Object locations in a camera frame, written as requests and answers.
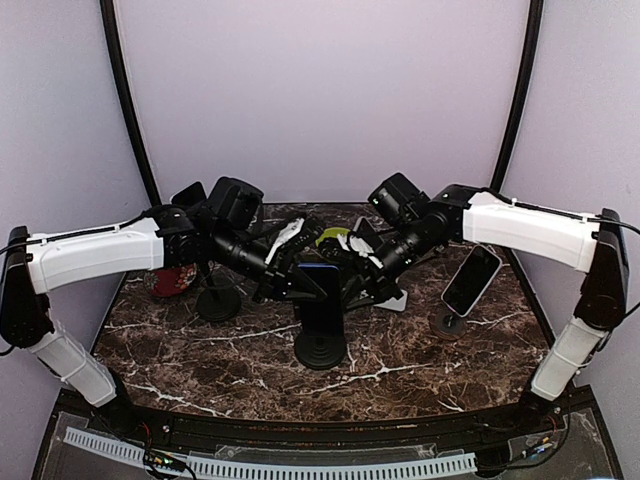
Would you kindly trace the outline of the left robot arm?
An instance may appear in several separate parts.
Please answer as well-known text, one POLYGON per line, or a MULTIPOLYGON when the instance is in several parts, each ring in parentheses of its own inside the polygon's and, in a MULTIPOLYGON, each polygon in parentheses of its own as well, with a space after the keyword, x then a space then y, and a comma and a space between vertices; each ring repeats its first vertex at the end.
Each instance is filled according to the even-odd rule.
POLYGON ((323 225, 301 214, 265 232, 248 227, 263 199, 258 188, 223 176, 211 192, 196 182, 170 203, 133 220, 58 234, 14 228, 1 272, 1 337, 26 349, 75 388, 120 436, 141 427, 140 412, 108 368, 51 319, 48 293, 84 280, 134 270, 215 262, 257 284, 254 300, 322 301, 325 291, 296 264, 323 225))

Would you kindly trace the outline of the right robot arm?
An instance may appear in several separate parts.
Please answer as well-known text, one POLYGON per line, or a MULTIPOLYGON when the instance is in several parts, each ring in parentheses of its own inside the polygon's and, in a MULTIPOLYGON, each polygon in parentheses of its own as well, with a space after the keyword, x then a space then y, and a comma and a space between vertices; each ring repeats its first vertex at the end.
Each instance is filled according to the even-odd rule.
POLYGON ((605 209, 573 213, 509 199, 489 189, 452 184, 429 197, 402 173, 386 179, 368 198, 394 236, 372 247, 369 236, 349 232, 339 248, 352 256, 358 274, 345 294, 349 309, 400 298, 397 278, 435 247, 471 242, 505 247, 565 264, 586 277, 572 317, 510 413, 521 434, 534 432, 549 405, 596 347, 631 313, 625 223, 605 209))

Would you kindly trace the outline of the black phone grey edge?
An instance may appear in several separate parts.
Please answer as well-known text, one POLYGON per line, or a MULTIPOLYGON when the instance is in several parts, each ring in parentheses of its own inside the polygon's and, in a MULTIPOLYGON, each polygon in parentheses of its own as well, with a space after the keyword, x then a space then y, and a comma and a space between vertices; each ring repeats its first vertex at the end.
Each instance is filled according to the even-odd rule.
POLYGON ((203 184, 196 181, 170 198, 170 203, 186 209, 198 205, 207 199, 203 184))

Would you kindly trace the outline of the black phone blue case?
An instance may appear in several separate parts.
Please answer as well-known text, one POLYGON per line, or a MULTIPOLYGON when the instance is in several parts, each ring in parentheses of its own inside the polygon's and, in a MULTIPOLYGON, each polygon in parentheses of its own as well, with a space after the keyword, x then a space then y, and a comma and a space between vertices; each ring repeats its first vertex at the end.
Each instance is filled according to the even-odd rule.
POLYGON ((325 292, 322 299, 303 300, 294 304, 302 332, 311 336, 343 337, 344 312, 339 268, 326 263, 302 263, 300 268, 325 292))

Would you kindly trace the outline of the black pole stand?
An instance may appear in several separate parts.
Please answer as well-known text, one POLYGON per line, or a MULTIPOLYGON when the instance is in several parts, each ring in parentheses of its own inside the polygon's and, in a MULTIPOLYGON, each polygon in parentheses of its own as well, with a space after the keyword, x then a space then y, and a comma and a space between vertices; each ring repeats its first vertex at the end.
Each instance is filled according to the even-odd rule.
POLYGON ((199 316, 211 324, 232 319, 241 307, 239 292, 233 286, 214 282, 209 260, 198 263, 197 267, 202 277, 202 291, 196 300, 199 316))
POLYGON ((301 332, 294 341, 296 359, 311 370, 329 370, 338 366, 347 353, 343 336, 327 337, 301 332))

